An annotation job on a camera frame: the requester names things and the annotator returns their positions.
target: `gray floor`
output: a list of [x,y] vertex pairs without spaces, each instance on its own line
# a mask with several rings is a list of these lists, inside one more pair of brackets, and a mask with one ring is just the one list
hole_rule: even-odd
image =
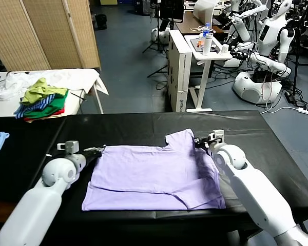
[[[149,45],[150,31],[156,22],[150,22],[148,16],[132,13],[132,6],[109,6],[93,8],[94,13],[107,15],[107,29],[95,32],[102,63],[101,78],[105,83],[109,96],[100,94],[105,113],[141,113],[165,112],[165,91],[157,90],[160,81],[166,81],[164,75],[146,78],[151,72],[167,63],[163,54],[154,50],[142,51]],[[301,62],[308,62],[301,57]],[[210,86],[222,84],[227,80],[217,80]],[[199,79],[191,79],[191,84],[199,83]],[[257,108],[241,101],[231,90],[233,83],[207,89],[203,107],[213,110],[248,110]],[[308,67],[299,67],[297,87],[303,91],[308,101]],[[275,108],[289,106],[284,96]],[[93,100],[82,104],[84,114],[96,114]],[[283,109],[275,114],[263,114],[263,117],[284,144],[292,158],[308,179],[308,116],[295,110]],[[252,238],[248,245],[275,245],[266,233]]]

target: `folded shirt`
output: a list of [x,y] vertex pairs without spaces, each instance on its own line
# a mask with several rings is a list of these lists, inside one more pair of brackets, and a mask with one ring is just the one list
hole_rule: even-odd
[[166,147],[108,146],[98,159],[82,210],[225,208],[219,171],[190,129],[166,136]]
[[[49,115],[49,116],[47,116],[47,117],[38,118],[38,119],[50,119],[51,117],[53,117],[53,116],[58,116],[58,115],[64,116],[64,115],[63,115],[64,112],[65,112],[65,108],[62,108],[62,109],[59,109],[58,111],[54,112],[52,115]],[[24,120],[24,121],[27,121],[27,122],[29,122],[29,123],[31,123],[31,122],[33,122],[33,121],[35,121],[35,120],[37,120],[37,119],[24,118],[23,120]]]
[[56,111],[64,107],[67,94],[68,94],[68,91],[66,91],[64,96],[61,96],[60,94],[56,94],[55,99],[50,104],[48,104],[43,110],[27,111],[24,113],[24,116],[26,118],[37,119],[37,118],[42,118],[42,117],[52,115],[53,113],[55,113]]
[[40,78],[34,85],[29,87],[22,99],[22,104],[31,105],[36,101],[46,98],[51,94],[64,96],[67,89],[48,86],[45,78]]
[[27,111],[43,110],[50,103],[52,103],[54,99],[55,99],[55,94],[51,94],[47,96],[46,98],[43,98],[40,101],[37,101],[36,103],[28,105],[28,106],[24,104],[20,104],[20,107],[14,112],[15,118],[16,119],[23,118],[24,113]]

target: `red cloth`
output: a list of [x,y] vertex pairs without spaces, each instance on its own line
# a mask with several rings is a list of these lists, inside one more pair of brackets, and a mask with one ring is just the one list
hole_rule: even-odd
[[[47,117],[50,117],[52,115],[58,115],[58,114],[62,114],[65,112],[65,107],[63,107],[62,109],[59,109],[58,111],[54,112],[53,114],[49,115],[49,116],[46,116],[45,118]],[[28,121],[28,120],[35,120],[35,119],[32,119],[32,118],[23,118],[24,121]]]

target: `black tablecloth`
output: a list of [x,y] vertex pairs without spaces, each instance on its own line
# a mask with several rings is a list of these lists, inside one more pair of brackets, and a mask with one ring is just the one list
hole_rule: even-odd
[[[0,152],[0,200],[17,201],[34,185],[48,161],[45,154],[56,154],[59,142],[78,140],[81,149],[103,144],[163,147],[165,135],[187,128],[197,137],[224,129],[226,142],[242,148],[251,164],[269,178],[290,204],[295,220],[308,219],[308,181],[258,111],[72,115],[27,125],[0,118],[0,131],[11,134]],[[92,170],[93,166],[86,168],[63,194],[50,231],[61,233],[57,227],[62,228],[62,224],[69,235],[111,230],[125,235],[180,235],[255,227],[243,206],[200,211],[82,212]],[[223,194],[230,192],[228,186],[222,190]]]
[[[245,151],[251,164],[260,169],[289,202],[295,219],[301,221],[308,218],[308,181],[258,111],[75,115],[66,119],[55,144],[78,140],[81,148],[103,144],[163,147],[166,145],[165,135],[187,128],[198,137],[206,137],[214,129],[224,129],[226,142],[238,145]],[[185,226],[188,230],[187,223],[192,224],[192,229],[204,223],[208,229],[209,221],[213,228],[221,225],[226,230],[240,228],[242,223],[252,223],[243,206],[201,211],[82,212],[81,204],[92,170],[93,167],[84,170],[78,182],[64,193],[55,223],[87,224],[92,228],[105,225],[105,229],[109,228],[110,223],[126,223],[128,229],[120,228],[125,232],[146,230],[151,228],[148,224],[152,223],[164,223],[171,232],[171,226],[180,219],[183,225],[178,226]],[[226,192],[232,192],[231,188],[222,191],[223,194]]]
[[0,201],[18,202],[41,171],[65,118],[27,123],[0,117],[0,132],[10,134],[0,151]]

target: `blue striped cloth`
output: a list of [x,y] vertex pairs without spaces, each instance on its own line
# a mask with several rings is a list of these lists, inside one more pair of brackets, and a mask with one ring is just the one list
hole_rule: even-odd
[[55,99],[56,94],[50,94],[46,98],[41,99],[40,101],[37,101],[36,103],[32,105],[24,105],[21,104],[20,107],[15,111],[15,118],[23,118],[24,113],[31,110],[43,110],[45,107],[47,107],[52,101]]

